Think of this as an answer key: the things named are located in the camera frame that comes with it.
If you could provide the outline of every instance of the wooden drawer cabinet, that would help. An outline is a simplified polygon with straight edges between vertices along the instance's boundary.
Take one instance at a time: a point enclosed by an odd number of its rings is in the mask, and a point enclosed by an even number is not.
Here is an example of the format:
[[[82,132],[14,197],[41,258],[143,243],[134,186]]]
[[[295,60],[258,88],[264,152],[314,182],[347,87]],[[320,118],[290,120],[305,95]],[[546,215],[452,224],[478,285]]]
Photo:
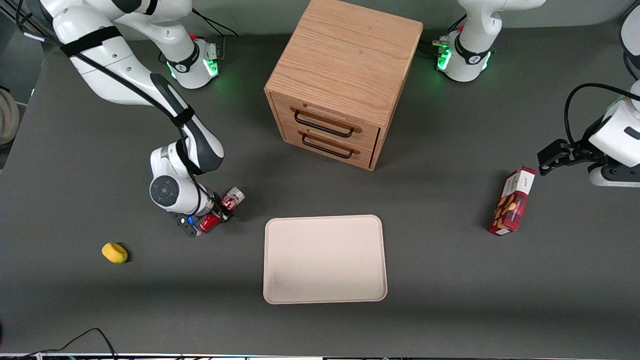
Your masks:
[[[348,145],[309,130],[298,127],[283,127],[284,140],[303,149],[343,161],[361,168],[368,168],[371,150]]]
[[[296,99],[287,99],[276,94],[272,94],[272,97],[277,117],[283,126],[297,127],[339,143],[365,149],[373,149],[376,145],[380,130],[378,127],[315,110]]]
[[[311,0],[264,87],[283,140],[374,170],[422,24]]]

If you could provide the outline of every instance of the yellow sponge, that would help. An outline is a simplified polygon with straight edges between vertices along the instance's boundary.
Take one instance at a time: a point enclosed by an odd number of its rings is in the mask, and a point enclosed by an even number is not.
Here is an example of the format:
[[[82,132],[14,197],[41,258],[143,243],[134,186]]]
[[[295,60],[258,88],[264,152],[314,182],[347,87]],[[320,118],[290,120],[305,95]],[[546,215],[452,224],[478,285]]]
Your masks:
[[[102,255],[114,264],[122,264],[127,261],[129,254],[127,251],[116,243],[106,243],[102,247]]]

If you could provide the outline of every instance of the cardboard box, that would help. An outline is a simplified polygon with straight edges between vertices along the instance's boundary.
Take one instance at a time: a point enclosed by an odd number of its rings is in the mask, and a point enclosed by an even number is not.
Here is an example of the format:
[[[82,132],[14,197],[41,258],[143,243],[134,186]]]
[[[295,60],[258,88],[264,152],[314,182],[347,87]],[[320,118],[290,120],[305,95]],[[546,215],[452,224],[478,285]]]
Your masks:
[[[521,167],[507,176],[498,208],[493,213],[490,233],[502,236],[518,230],[535,175],[535,170]]]

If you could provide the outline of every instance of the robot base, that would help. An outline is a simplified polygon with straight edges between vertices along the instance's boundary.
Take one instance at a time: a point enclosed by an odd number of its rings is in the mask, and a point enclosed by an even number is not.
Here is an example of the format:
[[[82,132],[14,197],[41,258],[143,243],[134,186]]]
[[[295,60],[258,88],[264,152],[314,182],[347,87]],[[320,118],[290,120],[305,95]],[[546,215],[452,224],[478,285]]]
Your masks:
[[[440,41],[434,42],[434,45],[440,47],[440,56],[438,57],[436,70],[442,71],[454,81],[466,83],[475,80],[475,78],[486,69],[491,52],[489,52],[484,59],[479,59],[478,63],[473,65],[467,64],[464,57],[458,54],[453,46],[450,45],[458,34],[460,34],[459,31],[453,31],[448,35],[440,37]]]
[[[202,39],[196,39],[194,43],[200,49],[200,56],[187,72],[180,72],[180,69],[173,68],[167,62],[171,76],[187,89],[202,88],[220,73],[216,44]]]

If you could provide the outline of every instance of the green led light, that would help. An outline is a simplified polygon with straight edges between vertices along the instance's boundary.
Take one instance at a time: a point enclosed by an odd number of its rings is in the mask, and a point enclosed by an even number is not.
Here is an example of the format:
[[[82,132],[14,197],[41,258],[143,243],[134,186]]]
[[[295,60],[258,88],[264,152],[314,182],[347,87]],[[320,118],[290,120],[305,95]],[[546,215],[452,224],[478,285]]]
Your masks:
[[[207,68],[207,71],[212,78],[218,75],[218,62],[216,60],[202,59],[202,63]]]
[[[166,62],[166,66],[169,68],[169,71],[171,72],[171,77],[174,79],[177,79],[175,77],[175,74],[173,73],[173,69],[171,68],[171,65],[169,65],[169,62]]]
[[[486,63],[489,62],[489,57],[491,56],[491,51],[486,55],[486,59],[484,59],[484,65],[482,65],[482,69],[486,69]]]
[[[449,64],[449,59],[451,58],[451,50],[447,49],[444,53],[440,54],[438,58],[438,68],[440,70],[444,70],[447,68],[447,64]]]

